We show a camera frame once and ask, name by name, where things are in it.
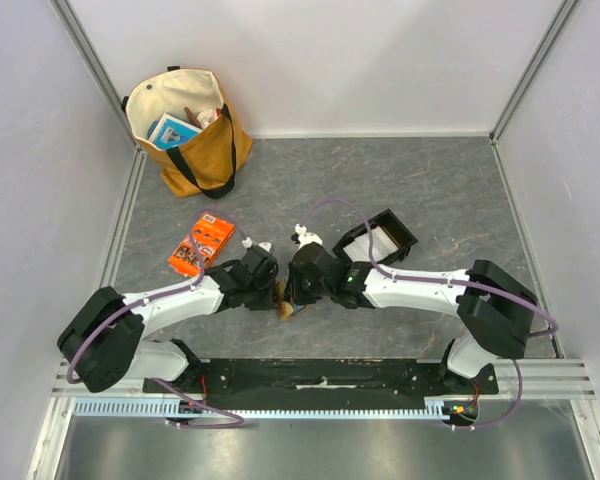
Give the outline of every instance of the white backdrop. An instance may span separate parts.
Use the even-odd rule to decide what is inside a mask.
[[[25,477],[132,155],[51,5],[0,2],[0,480]]]
[[[213,69],[250,133],[487,132],[559,0],[72,0],[123,96]]]
[[[580,2],[501,152],[560,336],[600,399],[600,0]]]

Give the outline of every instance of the metal floor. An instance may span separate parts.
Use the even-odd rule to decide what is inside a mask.
[[[506,426],[423,420],[257,420],[187,431],[158,419],[74,417],[57,480],[593,480],[568,402],[524,402]],[[481,416],[508,405],[483,401]]]
[[[522,244],[487,138],[345,138],[260,140],[218,201],[177,199],[147,161],[117,274],[120,292],[179,281],[167,264],[191,214],[213,205],[235,214],[257,241],[271,241],[286,274],[296,246],[294,225],[318,201],[341,197],[369,215],[387,207],[419,243],[401,268],[452,270],[475,259],[495,261],[532,287]],[[331,248],[361,223],[343,206],[326,206],[309,221]],[[238,236],[219,260],[242,254]],[[536,329],[544,328],[542,323]],[[174,325],[152,338],[180,338],[202,357],[440,358],[464,326],[455,318],[407,309],[345,310],[324,301],[291,321],[274,311],[227,310]],[[546,338],[529,342],[527,357],[554,357]]]

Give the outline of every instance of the orange box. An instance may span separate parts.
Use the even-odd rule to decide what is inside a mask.
[[[220,250],[227,244],[235,227],[233,224],[205,212],[193,226],[193,239],[204,258],[204,268],[211,266]],[[169,264],[176,272],[194,277],[200,273],[196,253],[191,245],[191,233],[184,237],[169,257]]]

